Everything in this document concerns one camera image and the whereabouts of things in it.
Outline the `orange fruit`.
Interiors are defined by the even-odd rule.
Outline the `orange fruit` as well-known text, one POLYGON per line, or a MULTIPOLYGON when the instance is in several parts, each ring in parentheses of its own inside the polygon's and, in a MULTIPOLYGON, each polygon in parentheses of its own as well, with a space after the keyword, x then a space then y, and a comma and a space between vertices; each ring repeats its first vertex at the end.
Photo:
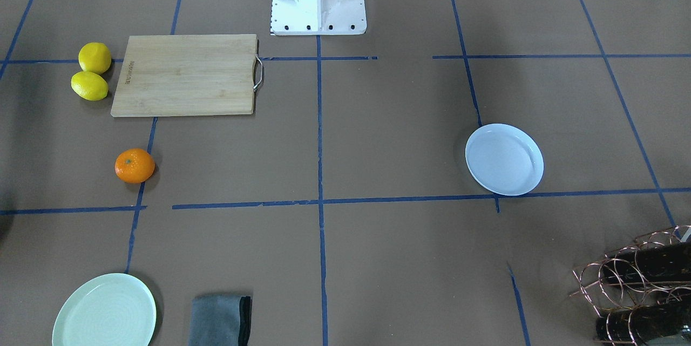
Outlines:
POLYGON ((141 148, 131 148, 118 155, 114 162, 114 173, 121 181, 140 184, 147 181, 155 171, 153 157, 141 148))

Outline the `light green plate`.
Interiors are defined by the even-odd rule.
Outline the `light green plate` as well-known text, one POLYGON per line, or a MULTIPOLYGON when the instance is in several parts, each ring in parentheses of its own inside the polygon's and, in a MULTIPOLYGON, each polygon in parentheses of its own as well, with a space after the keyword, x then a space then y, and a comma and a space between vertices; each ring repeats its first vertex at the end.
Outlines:
POLYGON ((53 326, 53 345, 148 345, 157 307, 152 292, 126 273, 97 276, 72 292, 53 326))

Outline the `yellow lemon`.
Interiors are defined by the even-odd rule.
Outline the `yellow lemon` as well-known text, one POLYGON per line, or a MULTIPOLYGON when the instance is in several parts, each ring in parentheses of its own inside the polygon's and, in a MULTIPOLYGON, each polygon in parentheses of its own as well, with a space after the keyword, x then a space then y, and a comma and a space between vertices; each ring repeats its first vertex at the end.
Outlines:
POLYGON ((71 77, 71 88, 79 97, 99 101, 107 97, 109 86, 106 80, 92 71, 79 71, 71 77))
POLYGON ((77 60, 82 71, 101 75, 111 68, 113 58, 105 43, 87 43, 79 50, 77 60))

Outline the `wooden cutting board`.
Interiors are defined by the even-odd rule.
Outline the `wooden cutting board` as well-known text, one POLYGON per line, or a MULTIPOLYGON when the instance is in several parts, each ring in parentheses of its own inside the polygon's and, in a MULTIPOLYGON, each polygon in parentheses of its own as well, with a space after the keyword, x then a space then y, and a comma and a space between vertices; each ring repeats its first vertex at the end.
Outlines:
POLYGON ((258 48, 255 34, 130 36, 111 116, 251 115, 265 71, 258 48))

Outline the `folded grey cloth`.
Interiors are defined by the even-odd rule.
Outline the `folded grey cloth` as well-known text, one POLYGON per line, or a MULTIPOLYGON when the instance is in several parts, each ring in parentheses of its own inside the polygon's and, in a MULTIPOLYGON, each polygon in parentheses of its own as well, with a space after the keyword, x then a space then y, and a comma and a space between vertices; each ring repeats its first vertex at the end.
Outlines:
POLYGON ((195 297, 192 300, 188 345, 248 345, 252 303, 249 295, 195 297))

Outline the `upper yellow lemon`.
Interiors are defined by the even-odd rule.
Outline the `upper yellow lemon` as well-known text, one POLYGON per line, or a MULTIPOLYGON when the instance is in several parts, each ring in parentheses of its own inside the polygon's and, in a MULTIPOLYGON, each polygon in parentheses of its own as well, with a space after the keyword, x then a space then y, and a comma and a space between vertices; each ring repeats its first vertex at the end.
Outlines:
POLYGON ((79 50, 77 60, 82 71, 101 75, 111 68, 113 58, 105 43, 87 43, 79 50))

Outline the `lower yellow lemon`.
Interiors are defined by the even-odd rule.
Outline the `lower yellow lemon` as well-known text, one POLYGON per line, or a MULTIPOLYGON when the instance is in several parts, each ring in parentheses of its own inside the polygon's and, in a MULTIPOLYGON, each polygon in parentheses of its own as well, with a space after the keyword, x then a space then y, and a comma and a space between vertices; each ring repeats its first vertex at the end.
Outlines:
POLYGON ((79 97, 99 101, 107 97, 109 86, 106 80, 92 71, 79 71, 71 77, 71 88, 79 97))

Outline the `dark wine bottle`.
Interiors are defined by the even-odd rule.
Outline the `dark wine bottle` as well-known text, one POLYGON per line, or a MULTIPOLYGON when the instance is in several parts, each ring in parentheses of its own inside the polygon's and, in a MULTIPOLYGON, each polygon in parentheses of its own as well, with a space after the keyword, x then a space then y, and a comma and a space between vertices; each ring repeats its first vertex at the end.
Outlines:
POLYGON ((595 322, 595 338, 605 345, 689 345, 689 302, 621 310, 595 322))
POLYGON ((676 286, 690 280, 690 243, 645 248, 615 255, 601 269, 602 282, 620 287, 676 286))

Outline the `light blue plate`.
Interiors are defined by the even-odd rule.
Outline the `light blue plate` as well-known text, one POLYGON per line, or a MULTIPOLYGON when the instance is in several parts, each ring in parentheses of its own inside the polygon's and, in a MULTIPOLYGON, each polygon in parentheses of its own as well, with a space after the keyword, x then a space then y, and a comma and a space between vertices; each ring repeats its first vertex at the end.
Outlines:
POLYGON ((504 196, 533 191, 545 174, 545 160, 537 142, 523 130, 504 123, 474 131, 466 141, 465 162, 477 183, 504 196))

